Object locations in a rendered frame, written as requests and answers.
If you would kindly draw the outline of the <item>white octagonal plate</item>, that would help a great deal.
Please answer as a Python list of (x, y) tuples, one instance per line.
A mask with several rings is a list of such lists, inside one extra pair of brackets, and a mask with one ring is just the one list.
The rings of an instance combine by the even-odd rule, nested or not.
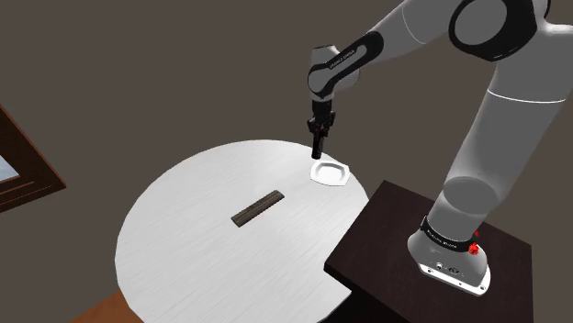
[(328, 186), (345, 186), (350, 178), (349, 167), (338, 161), (316, 161), (310, 169), (312, 181)]

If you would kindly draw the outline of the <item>dark brown remote control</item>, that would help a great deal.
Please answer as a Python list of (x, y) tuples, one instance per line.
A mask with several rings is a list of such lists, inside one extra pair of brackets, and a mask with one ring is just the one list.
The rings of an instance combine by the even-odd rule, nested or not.
[(285, 196), (281, 192), (274, 190), (269, 194), (261, 197), (251, 205), (247, 206), (242, 211), (232, 216), (230, 219), (238, 228), (240, 228), (252, 219), (262, 214), (269, 207), (281, 201), (284, 197)]

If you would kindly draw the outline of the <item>dark robot stand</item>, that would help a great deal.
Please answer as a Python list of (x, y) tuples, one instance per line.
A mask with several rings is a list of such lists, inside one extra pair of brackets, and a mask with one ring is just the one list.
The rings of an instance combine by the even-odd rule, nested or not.
[(320, 323), (534, 323), (532, 247), (484, 223), (478, 243), (492, 271), (474, 296), (423, 275), (407, 249), (433, 201), (383, 182), (324, 270), (350, 295)]

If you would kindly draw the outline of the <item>round white table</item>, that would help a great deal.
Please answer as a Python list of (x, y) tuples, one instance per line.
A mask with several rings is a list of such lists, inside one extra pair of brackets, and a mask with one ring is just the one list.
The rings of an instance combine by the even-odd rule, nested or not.
[[(309, 147), (282, 140), (205, 150), (157, 178), (118, 235), (118, 286), (143, 323), (320, 323), (349, 290), (323, 266), (368, 198), (318, 184)], [(285, 197), (238, 228), (231, 217)]]

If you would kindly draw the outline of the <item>brown wooden framed window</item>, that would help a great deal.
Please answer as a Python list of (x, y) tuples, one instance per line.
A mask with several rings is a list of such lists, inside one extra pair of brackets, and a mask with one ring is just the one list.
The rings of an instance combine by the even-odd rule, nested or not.
[(65, 181), (2, 105), (0, 156), (17, 172), (0, 181), (0, 213), (66, 188)]

